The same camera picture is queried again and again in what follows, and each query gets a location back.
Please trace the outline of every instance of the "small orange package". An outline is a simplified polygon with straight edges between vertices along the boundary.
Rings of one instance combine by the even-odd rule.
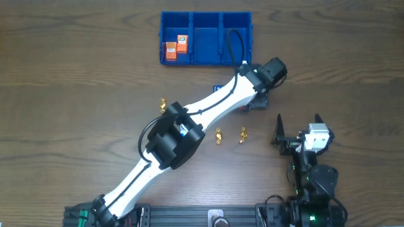
[[[165,43],[165,60],[175,61],[177,60],[177,43],[166,42]]]
[[[177,36],[177,52],[187,54],[188,53],[188,36],[178,35]]]

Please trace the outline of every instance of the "gold object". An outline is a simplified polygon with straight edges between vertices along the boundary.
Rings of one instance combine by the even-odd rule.
[[[222,143],[222,132],[220,128],[216,129],[216,144],[220,145]]]
[[[165,108],[167,105],[165,104],[165,101],[167,101],[164,97],[162,97],[162,101],[160,102],[160,113],[164,114]]]
[[[246,128],[243,126],[243,127],[241,127],[241,133],[240,133],[240,137],[241,137],[241,140],[240,140],[240,144],[242,144],[242,143],[244,143],[244,141],[246,140],[246,138],[247,138],[247,131],[246,131]]]

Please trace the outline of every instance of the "blue plastic container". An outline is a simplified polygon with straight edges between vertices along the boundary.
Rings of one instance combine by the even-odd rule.
[[[244,60],[251,63],[253,26],[251,12],[162,12],[160,27],[160,62],[165,65],[232,65],[227,47],[227,32],[235,28],[244,42]],[[178,35],[188,35],[188,53],[177,53],[176,61],[165,60],[165,42],[176,42]],[[234,58],[241,64],[241,45],[230,34]]]

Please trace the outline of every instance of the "wood grain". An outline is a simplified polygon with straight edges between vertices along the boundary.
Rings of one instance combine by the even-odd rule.
[[[112,190],[133,168],[136,140],[159,115],[161,96],[185,105],[230,79],[227,67],[160,65],[163,10],[252,11],[254,62],[278,56],[289,74],[269,110],[217,122],[142,202],[255,204],[292,195],[290,157],[270,146],[276,115],[295,135],[319,113],[336,134],[319,162],[340,172],[347,226],[404,224],[403,1],[41,0],[0,1],[3,225],[60,226],[64,206]],[[242,125],[249,137],[241,146]]]

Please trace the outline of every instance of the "white robotic arm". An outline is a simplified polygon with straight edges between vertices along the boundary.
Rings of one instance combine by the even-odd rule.
[[[190,120],[188,120],[192,122],[192,124],[190,124],[189,121],[187,124],[180,124],[180,128],[185,128],[185,132],[181,132],[182,137],[186,137],[186,134],[190,134],[187,135],[188,141],[184,142],[186,145],[183,146],[183,144],[181,144],[180,147],[182,150],[180,149],[180,151],[178,151],[178,138],[175,138],[178,136],[178,132],[174,135],[168,133],[160,135],[155,132],[155,134],[158,134],[159,138],[154,139],[150,143],[152,143],[151,146],[154,146],[153,148],[156,149],[148,151],[147,148],[149,147],[146,145],[146,150],[143,152],[143,156],[148,159],[148,161],[143,158],[140,159],[135,168],[116,189],[109,192],[107,195],[98,196],[93,201],[92,212],[101,226],[114,226],[114,222],[132,211],[142,193],[159,175],[171,169],[178,168],[189,159],[199,146],[203,136],[205,136],[204,131],[213,123],[234,109],[247,105],[258,93],[261,95],[267,93],[269,89],[287,73],[285,65],[278,58],[272,59],[265,66],[259,66],[256,69],[248,66],[245,62],[243,63],[244,64],[239,68],[240,73],[236,75],[236,84],[236,76],[234,76],[224,87],[201,101],[186,105],[184,108],[177,103],[177,109],[173,111],[177,111],[179,106],[181,111],[186,111],[186,113],[182,114],[186,114],[190,118]],[[228,97],[226,99],[217,104],[219,100],[222,100],[227,95]],[[167,124],[160,124],[158,127],[161,128],[162,125],[163,130],[168,130],[168,127],[166,127]],[[181,157],[181,160],[175,160],[177,162],[174,165],[167,165],[165,160],[173,161],[176,155],[174,152],[180,153],[178,155]]]

